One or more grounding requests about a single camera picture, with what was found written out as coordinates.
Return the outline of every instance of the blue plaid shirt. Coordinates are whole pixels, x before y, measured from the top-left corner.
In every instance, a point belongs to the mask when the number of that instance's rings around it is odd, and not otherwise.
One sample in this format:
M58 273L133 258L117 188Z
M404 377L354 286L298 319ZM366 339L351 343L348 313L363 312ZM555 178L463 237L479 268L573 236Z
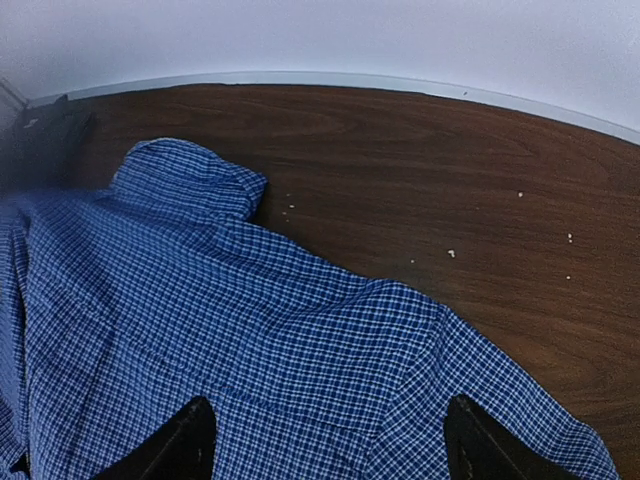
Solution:
M0 215L0 477L87 478L195 395L216 479L445 479L466 393L584 478L601 439L451 310L252 225L264 176L192 143L138 144L110 188Z

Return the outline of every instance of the shirt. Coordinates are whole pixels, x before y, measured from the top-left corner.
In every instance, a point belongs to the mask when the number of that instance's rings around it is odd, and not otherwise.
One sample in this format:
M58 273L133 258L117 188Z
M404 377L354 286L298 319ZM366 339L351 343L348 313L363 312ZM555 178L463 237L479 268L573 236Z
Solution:
M449 308L249 223L263 175L136 145L102 191L3 205L0 475L88 478L182 405L218 418L216 479L445 479L466 393L540 455L617 478L603 442Z

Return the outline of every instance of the white wall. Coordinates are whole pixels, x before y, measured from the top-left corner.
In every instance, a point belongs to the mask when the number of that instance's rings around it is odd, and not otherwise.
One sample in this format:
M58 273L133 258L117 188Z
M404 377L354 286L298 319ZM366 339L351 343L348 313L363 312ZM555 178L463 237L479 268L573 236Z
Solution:
M366 73L463 85L640 132L638 0L3 0L27 97L197 73Z

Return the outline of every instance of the baseboard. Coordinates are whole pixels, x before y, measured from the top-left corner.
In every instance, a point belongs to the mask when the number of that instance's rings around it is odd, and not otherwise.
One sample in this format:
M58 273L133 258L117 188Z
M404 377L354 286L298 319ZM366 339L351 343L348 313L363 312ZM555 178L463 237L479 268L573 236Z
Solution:
M336 87L376 88L382 90L424 93L436 97L452 98L506 108L518 112L545 117L578 127L595 130L640 145L640 132L621 125L616 125L590 115L564 108L535 102L524 98L513 97L496 92L489 92L460 85L430 82L410 78L382 75L365 75L327 72L228 72L165 77L134 82L104 85L69 92L72 100L111 95L116 93L151 90L178 85L216 83L225 85L273 84L273 85L322 85ZM33 100L29 106L46 105L59 95Z

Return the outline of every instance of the wood grain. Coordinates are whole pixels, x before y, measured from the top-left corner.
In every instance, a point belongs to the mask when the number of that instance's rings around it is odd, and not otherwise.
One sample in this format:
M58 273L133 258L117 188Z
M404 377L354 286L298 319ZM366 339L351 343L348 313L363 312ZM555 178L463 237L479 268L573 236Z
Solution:
M450 305L640 478L639 147L376 90L197 85L80 103L98 125L72 184L106 186L160 136L264 172L258 223Z

